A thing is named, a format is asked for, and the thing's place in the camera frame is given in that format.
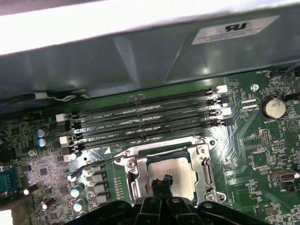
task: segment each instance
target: silver screw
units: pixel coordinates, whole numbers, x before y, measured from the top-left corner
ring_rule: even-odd
[[[35,150],[29,150],[28,151],[28,155],[33,157],[33,156],[36,156],[37,155],[37,152]]]
[[[211,208],[212,208],[212,204],[210,204],[210,203],[205,203],[205,204],[204,204],[204,207],[207,208],[207,209],[211,209]]]
[[[128,160],[128,162],[127,162],[127,167],[129,168],[129,169],[133,169],[134,167],[135,167],[135,161],[134,160]]]
[[[214,195],[213,194],[209,194],[209,195],[207,195],[207,197],[206,197],[208,200],[211,200],[211,201],[214,201],[215,200],[215,197],[214,197]]]
[[[179,202],[180,202],[180,199],[179,199],[179,198],[173,198],[173,199],[172,199],[172,202],[174,202],[174,203],[179,203]]]
[[[256,92],[258,89],[259,89],[259,86],[258,84],[254,83],[251,85],[250,89],[253,91],[253,92]]]

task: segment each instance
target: capacitor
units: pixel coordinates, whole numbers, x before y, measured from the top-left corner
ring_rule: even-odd
[[[39,186],[37,184],[31,185],[29,188],[24,189],[23,193],[24,195],[30,195],[33,192],[37,191],[39,189]]]
[[[84,189],[84,184],[80,183],[71,190],[71,196],[77,198]]]
[[[283,100],[278,97],[267,97],[261,105],[262,114],[267,119],[279,119],[284,116],[286,106]]]
[[[37,151],[35,151],[35,149],[31,149],[31,150],[28,151],[28,155],[29,155],[30,157],[34,157],[34,156],[37,155]]]
[[[77,177],[81,176],[82,171],[78,171],[78,170],[73,170],[68,176],[67,176],[67,180],[70,182],[75,182]]]
[[[36,131],[36,136],[37,136],[38,138],[46,137],[48,134],[49,134],[49,131],[46,130],[46,129],[38,129],[38,130]]]
[[[76,201],[76,203],[73,206],[73,209],[75,212],[80,212],[84,206],[85,206],[85,200],[81,198]]]
[[[78,216],[77,216],[76,218],[82,217],[82,216],[84,216],[85,214],[87,214],[86,211],[81,211],[80,213],[78,213]]]
[[[70,154],[70,159],[71,159],[71,160],[75,160],[75,159],[77,159],[77,155],[76,155],[76,153],[72,153],[72,154]]]
[[[294,173],[294,178],[295,179],[299,179],[300,178],[300,174],[297,171],[294,171],[294,170],[292,170],[290,168],[287,168],[286,170],[289,171],[289,172]]]
[[[39,147],[49,146],[51,144],[51,141],[49,138],[41,138],[37,141],[37,145]]]
[[[51,205],[53,205],[56,202],[55,198],[51,197],[49,198],[48,201],[46,201],[43,205],[42,205],[42,209],[46,210],[48,209]]]

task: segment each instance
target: white connector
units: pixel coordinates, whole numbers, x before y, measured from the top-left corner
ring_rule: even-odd
[[[65,113],[55,115],[56,122],[67,121],[67,115]]]

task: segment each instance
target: motherboard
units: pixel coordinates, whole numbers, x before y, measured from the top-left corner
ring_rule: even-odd
[[[215,200],[270,224],[300,224],[300,94],[281,79],[285,70],[3,116],[0,201],[26,195],[27,224],[62,225],[116,200],[134,204],[151,195],[141,182],[169,174],[174,195],[194,205]]]

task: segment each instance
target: connector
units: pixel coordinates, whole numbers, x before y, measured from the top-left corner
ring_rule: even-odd
[[[56,118],[56,122],[63,122],[68,120],[67,114],[65,113],[57,114],[55,115],[55,118]]]
[[[295,174],[291,171],[284,169],[272,170],[271,176],[276,178],[279,182],[289,182],[295,179]]]
[[[218,94],[226,93],[226,92],[228,92],[227,85],[217,86],[217,93]]]
[[[70,147],[70,137],[69,136],[60,137],[60,145],[62,148]]]

